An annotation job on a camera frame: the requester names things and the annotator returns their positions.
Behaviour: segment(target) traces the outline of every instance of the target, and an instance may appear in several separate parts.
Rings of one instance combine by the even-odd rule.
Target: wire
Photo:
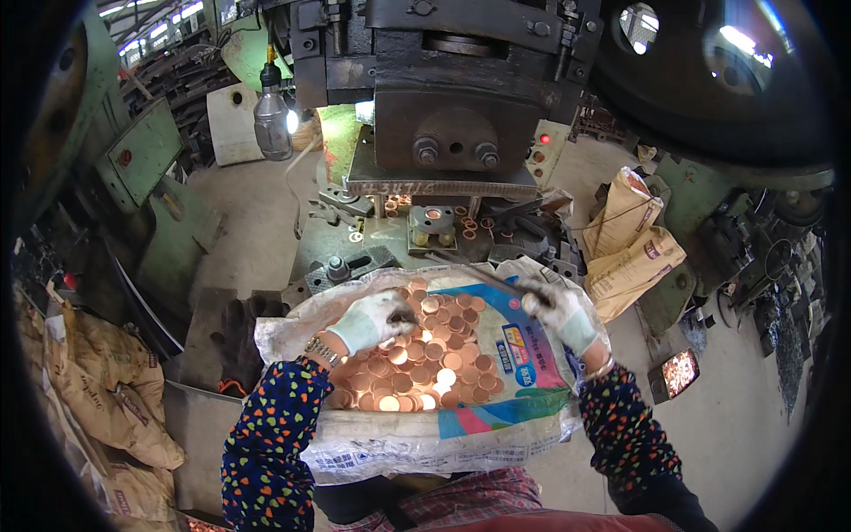
[[[307,153],[310,152],[310,150],[312,150],[321,139],[322,137],[319,135],[313,137],[313,140],[311,140],[311,143],[307,145],[307,148],[301,151],[299,156],[289,164],[283,173],[283,180],[287,183],[289,193],[295,198],[295,221],[293,222],[293,232],[295,233],[296,240],[301,240],[301,224],[299,223],[299,219],[301,218],[301,201],[299,200],[298,194],[296,194],[295,190],[293,190],[293,186],[289,184],[289,171],[295,168],[295,165],[298,164],[299,161],[303,159],[304,156],[307,155]]]
[[[663,192],[668,192],[668,199],[667,199],[666,201],[670,201],[670,200],[671,200],[671,194],[672,194],[671,189],[670,189],[670,188],[669,188],[669,189],[666,189],[666,190],[664,190]],[[607,220],[601,220],[601,221],[597,222],[596,224],[591,224],[591,225],[589,225],[589,226],[585,226],[585,227],[571,227],[571,228],[570,228],[570,230],[571,230],[571,231],[582,231],[582,230],[584,230],[584,229],[591,229],[592,227],[599,227],[599,226],[601,226],[601,225],[602,225],[602,224],[604,224],[604,223],[610,222],[610,221],[612,221],[612,220],[614,220],[614,219],[616,219],[616,218],[620,218],[621,216],[625,215],[626,213],[630,212],[631,210],[635,210],[635,209],[638,209],[639,207],[642,207],[642,206],[644,206],[644,205],[647,205],[648,203],[652,202],[652,201],[653,201],[653,200],[655,200],[655,199],[662,199],[661,194],[660,194],[659,196],[653,196],[653,197],[651,197],[649,200],[647,200],[646,202],[644,202],[644,203],[639,203],[639,204],[638,204],[638,205],[636,205],[635,207],[630,207],[629,209],[625,210],[624,212],[619,213],[619,214],[617,214],[617,215],[615,215],[615,216],[612,216],[611,218],[608,218]]]

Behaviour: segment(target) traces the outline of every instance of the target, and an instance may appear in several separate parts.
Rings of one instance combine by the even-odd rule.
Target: bolt
[[[485,168],[491,169],[500,163],[500,156],[496,152],[493,142],[483,142],[476,146],[473,155],[481,161]]]
[[[431,6],[431,2],[429,2],[428,0],[419,0],[418,2],[414,3],[414,13],[418,14],[419,16],[424,17],[427,14],[431,13],[433,9],[434,8]]]
[[[414,143],[417,160],[424,165],[432,165],[437,160],[437,141],[431,137],[422,137]]]
[[[546,22],[535,22],[532,26],[532,33],[538,37],[546,37],[550,34],[550,25]]]

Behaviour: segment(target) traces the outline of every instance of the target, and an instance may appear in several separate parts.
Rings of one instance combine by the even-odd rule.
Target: wristwatch
[[[321,340],[319,340],[318,336],[314,336],[309,342],[307,342],[305,352],[315,352],[317,355],[327,360],[328,365],[331,366],[332,369],[340,363],[340,355],[332,351],[330,347],[326,346]]]

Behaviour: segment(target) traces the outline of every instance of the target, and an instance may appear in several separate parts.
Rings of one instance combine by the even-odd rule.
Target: metal plate
[[[372,128],[363,126],[349,169],[350,194],[415,196],[536,197],[538,184],[524,167],[516,172],[386,170],[375,165]]]

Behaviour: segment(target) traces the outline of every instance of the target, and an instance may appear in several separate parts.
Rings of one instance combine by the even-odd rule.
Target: work glove
[[[527,290],[521,304],[531,317],[536,317],[545,327],[557,332],[562,343],[570,347],[577,357],[588,351],[599,334],[573,291],[529,279],[517,281],[520,289]]]
[[[355,301],[343,317],[325,330],[339,336],[354,355],[375,347],[393,336],[414,331],[414,309],[395,289],[368,295]]]

